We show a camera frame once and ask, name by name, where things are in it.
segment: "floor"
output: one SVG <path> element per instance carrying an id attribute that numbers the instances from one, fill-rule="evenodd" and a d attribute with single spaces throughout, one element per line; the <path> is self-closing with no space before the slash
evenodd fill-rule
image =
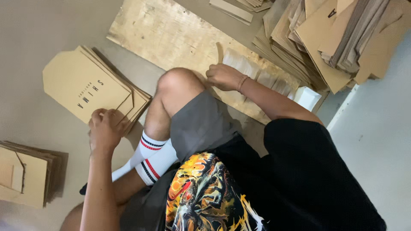
<path id="1" fill-rule="evenodd" d="M 0 201 L 0 230 L 58 230 L 66 214 L 83 201 L 78 191 L 88 177 L 88 127 L 43 92 L 42 69 L 59 51 L 78 45 L 97 48 L 138 87 L 153 95 L 164 70 L 105 38 L 122 4 L 121 0 L 5 0 L 0 3 L 0 140 L 69 153 L 64 194 L 44 209 Z M 203 7 L 203 0 L 189 2 Z M 215 23 L 234 22 L 225 14 L 207 13 Z M 232 29 L 233 37 L 244 26 Z M 255 32 L 247 28 L 250 39 Z M 246 43 L 244 37 L 237 40 Z M 245 139 L 260 153 L 264 126 L 227 107 Z M 145 114 L 116 148 L 112 168 L 122 166 L 138 143 Z"/>

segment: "bracelet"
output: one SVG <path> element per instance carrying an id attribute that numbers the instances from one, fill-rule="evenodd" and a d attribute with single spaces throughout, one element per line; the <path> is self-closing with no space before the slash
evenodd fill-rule
<path id="1" fill-rule="evenodd" d="M 243 76 L 241 77 L 240 81 L 238 82 L 238 86 L 237 86 L 237 91 L 238 91 L 238 92 L 240 92 L 241 86 L 242 86 L 242 84 L 245 82 L 245 80 L 246 80 L 247 78 L 249 78 L 249 77 L 246 76 L 246 75 L 243 75 Z"/>

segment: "hand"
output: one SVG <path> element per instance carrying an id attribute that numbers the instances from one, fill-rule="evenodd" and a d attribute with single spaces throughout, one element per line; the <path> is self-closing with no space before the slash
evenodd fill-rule
<path id="1" fill-rule="evenodd" d="M 94 150 L 99 150 L 102 153 L 112 155 L 114 149 L 120 143 L 126 123 L 115 124 L 114 117 L 116 113 L 120 112 L 115 109 L 97 109 L 91 115 L 88 126 L 90 127 L 89 136 L 92 154 Z"/>
<path id="2" fill-rule="evenodd" d="M 210 65 L 210 69 L 205 74 L 207 82 L 223 91 L 237 90 L 244 76 L 238 70 L 225 64 Z"/>

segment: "man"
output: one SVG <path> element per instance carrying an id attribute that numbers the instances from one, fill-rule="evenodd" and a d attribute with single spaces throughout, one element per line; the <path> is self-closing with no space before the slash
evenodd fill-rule
<path id="1" fill-rule="evenodd" d="M 147 159 L 115 182 L 111 158 L 123 128 L 111 123 L 114 110 L 93 113 L 84 205 L 62 230 L 386 230 L 314 114 L 229 66 L 211 65 L 206 75 L 272 120 L 269 155 L 260 158 L 232 128 L 192 71 L 172 69 L 158 81 L 137 148 Z M 160 177 L 147 160 L 169 138 L 180 167 Z"/>

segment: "black stripe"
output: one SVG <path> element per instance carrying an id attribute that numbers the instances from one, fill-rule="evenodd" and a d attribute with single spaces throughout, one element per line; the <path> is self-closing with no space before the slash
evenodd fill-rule
<path id="1" fill-rule="evenodd" d="M 151 176 L 151 174 L 148 172 L 147 168 L 145 167 L 144 161 L 141 163 L 141 165 L 143 166 L 143 169 L 144 169 L 145 173 L 148 175 L 148 177 L 150 177 L 150 180 L 151 180 L 153 183 L 155 183 L 154 178 Z"/>
<path id="2" fill-rule="evenodd" d="M 142 138 L 146 143 L 150 144 L 151 146 L 154 146 L 154 147 L 162 147 L 162 146 L 164 146 L 164 144 L 159 145 L 159 144 L 150 143 L 150 142 L 148 142 L 146 139 L 144 139 L 143 136 L 141 136 L 141 138 Z"/>

